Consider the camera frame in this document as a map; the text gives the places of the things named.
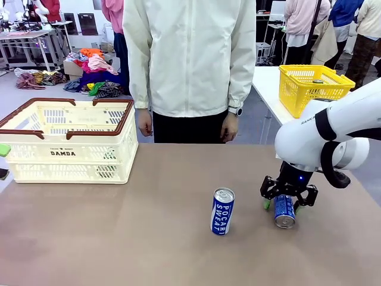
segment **blue can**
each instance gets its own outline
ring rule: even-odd
[[[280,228],[291,228],[295,224],[292,198],[280,195],[274,198],[275,224]]]
[[[219,188],[214,191],[210,229],[214,234],[225,235],[229,231],[233,214],[235,195],[231,189]]]

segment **yellow basket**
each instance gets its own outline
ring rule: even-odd
[[[339,100],[355,83],[346,76],[338,76],[335,70],[325,66],[280,66],[279,98],[295,118],[299,118],[305,106],[314,98]],[[323,83],[313,83],[320,79]]]

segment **plastic basket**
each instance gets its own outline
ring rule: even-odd
[[[34,98],[0,121],[16,182],[125,184],[138,148],[132,100]]]
[[[280,101],[295,118],[299,118],[310,100],[339,100],[355,83],[325,66],[280,66]],[[324,83],[313,83],[320,79]]]

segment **hand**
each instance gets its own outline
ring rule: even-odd
[[[224,123],[222,123],[222,130],[220,138],[224,142],[229,142],[234,140],[236,138],[238,132],[238,117],[229,112],[224,120]]]
[[[152,117],[148,109],[139,109],[138,124],[143,136],[152,136]]]

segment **basket handle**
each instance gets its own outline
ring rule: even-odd
[[[69,102],[76,106],[76,100],[72,98],[32,98],[21,105],[18,109],[14,110],[12,113],[4,117],[0,121],[0,128],[7,124],[12,118],[14,118],[18,113],[22,112],[25,108],[29,107],[36,101],[55,101],[55,102]],[[36,135],[40,139],[44,139],[42,130],[12,130],[12,129],[0,129],[0,134],[19,134],[19,135]]]
[[[117,136],[120,134],[120,132],[123,129],[124,124],[127,121],[127,118],[130,114],[130,111],[133,107],[133,100],[113,100],[113,99],[108,99],[108,100],[93,100],[93,106],[96,106],[98,103],[103,103],[103,102],[126,102],[127,107],[126,111],[124,112],[123,116],[121,117],[117,127],[115,128],[114,131],[68,131],[66,133],[66,139],[70,140],[71,137],[73,136]]]

